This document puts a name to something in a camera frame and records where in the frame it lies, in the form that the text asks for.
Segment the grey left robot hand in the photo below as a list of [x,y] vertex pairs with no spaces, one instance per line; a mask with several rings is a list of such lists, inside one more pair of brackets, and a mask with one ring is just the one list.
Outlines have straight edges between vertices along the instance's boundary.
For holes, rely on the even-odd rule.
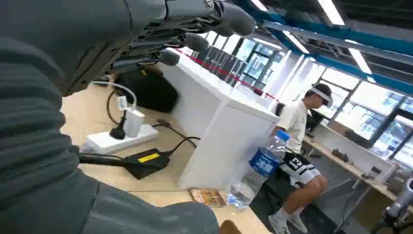
[[155,58],[186,32],[248,36],[255,27],[221,0],[1,1],[1,233],[218,234],[204,204],[156,207],[86,175],[60,109],[133,41]]

